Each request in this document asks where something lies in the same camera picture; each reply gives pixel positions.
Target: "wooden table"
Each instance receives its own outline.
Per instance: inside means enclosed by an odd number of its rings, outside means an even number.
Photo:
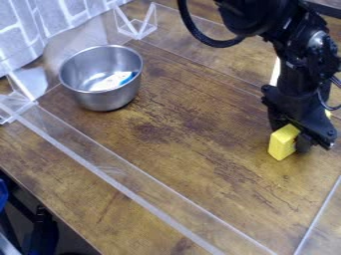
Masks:
[[[192,12],[218,20],[197,2]],[[329,22],[341,42],[341,22]],[[270,128],[258,87],[144,42],[128,46],[141,53],[145,70],[125,108],[84,111],[61,87],[40,105],[272,251],[291,254],[341,172],[339,140],[329,152],[315,147],[276,162],[266,153]],[[270,58],[239,51],[247,58],[235,71],[260,79],[264,71],[244,66]],[[339,129],[341,120],[333,123]],[[0,150],[6,174],[101,253],[205,254],[18,123],[0,128]]]

